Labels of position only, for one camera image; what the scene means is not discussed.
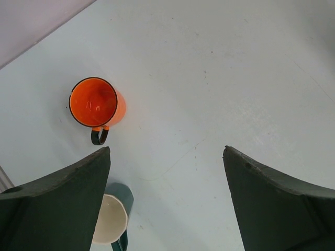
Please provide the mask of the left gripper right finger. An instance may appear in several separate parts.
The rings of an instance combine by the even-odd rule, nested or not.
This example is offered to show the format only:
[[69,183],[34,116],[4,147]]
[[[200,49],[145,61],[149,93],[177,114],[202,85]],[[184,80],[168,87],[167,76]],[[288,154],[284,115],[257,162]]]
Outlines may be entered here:
[[223,163],[245,250],[334,250],[334,190],[226,146]]

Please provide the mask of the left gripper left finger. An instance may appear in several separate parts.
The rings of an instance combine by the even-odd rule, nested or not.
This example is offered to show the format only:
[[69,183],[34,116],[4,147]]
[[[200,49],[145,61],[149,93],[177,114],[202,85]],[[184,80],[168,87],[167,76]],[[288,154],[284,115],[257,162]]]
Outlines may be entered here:
[[110,149],[1,193],[1,250],[89,250]]

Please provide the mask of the dark green mug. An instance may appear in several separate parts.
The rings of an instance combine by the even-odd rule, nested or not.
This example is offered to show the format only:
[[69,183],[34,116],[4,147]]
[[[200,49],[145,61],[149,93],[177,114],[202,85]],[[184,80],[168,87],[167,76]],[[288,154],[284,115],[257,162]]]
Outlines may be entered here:
[[134,196],[128,186],[118,182],[109,184],[103,195],[92,242],[110,244],[112,250],[126,251],[133,203]]

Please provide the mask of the orange mug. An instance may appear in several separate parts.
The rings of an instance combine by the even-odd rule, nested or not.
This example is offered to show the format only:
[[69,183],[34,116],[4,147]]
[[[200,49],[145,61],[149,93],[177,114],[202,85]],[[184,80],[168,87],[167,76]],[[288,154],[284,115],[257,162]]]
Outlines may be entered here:
[[126,114],[126,101],[108,81],[88,77],[79,81],[69,96],[72,117],[81,125],[91,128],[91,142],[103,145],[109,128],[118,124]]

